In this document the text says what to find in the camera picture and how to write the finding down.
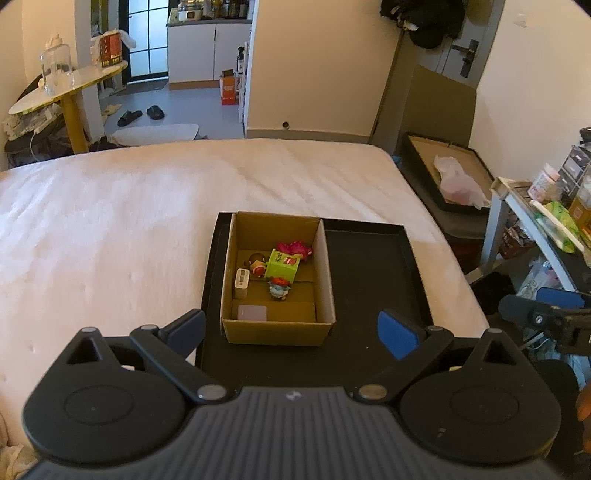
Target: white cloth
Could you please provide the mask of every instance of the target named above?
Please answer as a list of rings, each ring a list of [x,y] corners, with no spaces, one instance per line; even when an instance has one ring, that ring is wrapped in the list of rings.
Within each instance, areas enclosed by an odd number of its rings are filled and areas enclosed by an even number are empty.
[[[203,140],[27,165],[0,174],[0,411],[13,442],[26,441],[29,393],[81,327],[127,335],[199,307],[217,214],[237,210],[404,225],[435,323],[459,336],[488,326],[378,148]]]
[[[15,480],[35,465],[37,458],[26,445],[7,446],[8,435],[0,414],[0,480]]]
[[[140,147],[142,145],[194,140],[198,132],[199,125],[197,124],[126,127],[116,130],[109,140],[116,145]]]

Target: floor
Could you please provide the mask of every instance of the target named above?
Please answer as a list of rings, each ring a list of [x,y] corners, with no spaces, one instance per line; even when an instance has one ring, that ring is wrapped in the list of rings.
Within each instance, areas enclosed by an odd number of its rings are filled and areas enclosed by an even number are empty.
[[[198,124],[199,135],[207,135],[212,140],[224,138],[244,138],[242,124],[238,119],[238,105],[222,106],[217,88],[198,88],[170,90],[166,85],[161,90],[133,93],[130,95],[111,96],[102,99],[102,108],[121,103],[121,109],[111,115],[105,124],[105,132],[113,134],[119,127],[117,120],[127,110],[142,110],[143,116],[132,122],[129,127],[147,125]],[[158,105],[165,113],[162,120],[152,120],[146,110]]]

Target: hanging clothes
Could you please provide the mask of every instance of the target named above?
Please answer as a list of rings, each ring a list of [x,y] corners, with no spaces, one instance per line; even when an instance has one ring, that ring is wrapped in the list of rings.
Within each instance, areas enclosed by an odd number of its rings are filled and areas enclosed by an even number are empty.
[[[409,31],[415,45],[437,48],[446,35],[458,37],[466,9],[463,0],[382,0],[381,15]]]

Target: glass door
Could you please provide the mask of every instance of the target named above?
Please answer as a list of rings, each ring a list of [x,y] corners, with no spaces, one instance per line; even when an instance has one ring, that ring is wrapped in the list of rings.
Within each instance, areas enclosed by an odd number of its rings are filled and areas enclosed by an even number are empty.
[[[126,80],[129,82],[168,75],[168,0],[123,2],[129,5],[129,35],[137,42],[137,46],[128,53]]]

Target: countertop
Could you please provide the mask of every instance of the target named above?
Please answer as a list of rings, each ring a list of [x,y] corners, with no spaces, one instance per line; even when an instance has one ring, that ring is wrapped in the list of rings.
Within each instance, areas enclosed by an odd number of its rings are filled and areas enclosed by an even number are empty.
[[[183,25],[205,25],[208,23],[252,23],[247,18],[215,18],[213,20],[185,20],[184,22],[168,22],[167,27],[182,27]]]

